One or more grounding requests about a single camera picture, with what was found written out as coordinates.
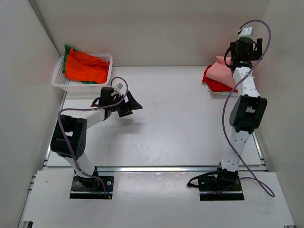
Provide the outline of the pink t-shirt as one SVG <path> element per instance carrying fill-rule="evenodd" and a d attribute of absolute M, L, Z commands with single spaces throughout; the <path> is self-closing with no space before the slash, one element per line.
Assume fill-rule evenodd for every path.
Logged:
<path fill-rule="evenodd" d="M 216 56 L 215 63 L 206 69 L 205 75 L 208 79 L 230 88 L 233 88 L 236 85 L 232 72 L 230 68 L 226 66 L 223 56 Z"/>

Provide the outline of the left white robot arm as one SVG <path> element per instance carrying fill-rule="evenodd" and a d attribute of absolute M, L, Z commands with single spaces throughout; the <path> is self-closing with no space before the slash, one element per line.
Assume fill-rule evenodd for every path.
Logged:
<path fill-rule="evenodd" d="M 68 161 L 77 181 L 88 190 L 104 186 L 97 167 L 85 154 L 87 129 L 107 120 L 114 112 L 125 117 L 142 108 L 130 91 L 122 94 L 119 86 L 103 87 L 91 108 L 66 108 L 59 112 L 50 143 L 51 151 Z"/>

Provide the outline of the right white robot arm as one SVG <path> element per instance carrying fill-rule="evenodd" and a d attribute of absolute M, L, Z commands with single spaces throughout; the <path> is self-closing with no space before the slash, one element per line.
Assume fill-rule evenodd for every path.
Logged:
<path fill-rule="evenodd" d="M 227 53 L 231 54 L 228 68 L 236 82 L 238 99 L 231 111 L 229 124 L 232 127 L 229 150 L 218 165 L 218 174 L 213 178 L 213 186 L 224 190 L 238 179 L 241 155 L 253 131 L 259 127 L 267 100 L 258 93 L 253 79 L 253 63 L 263 55 L 263 40 L 254 41 L 240 37 L 230 43 Z"/>

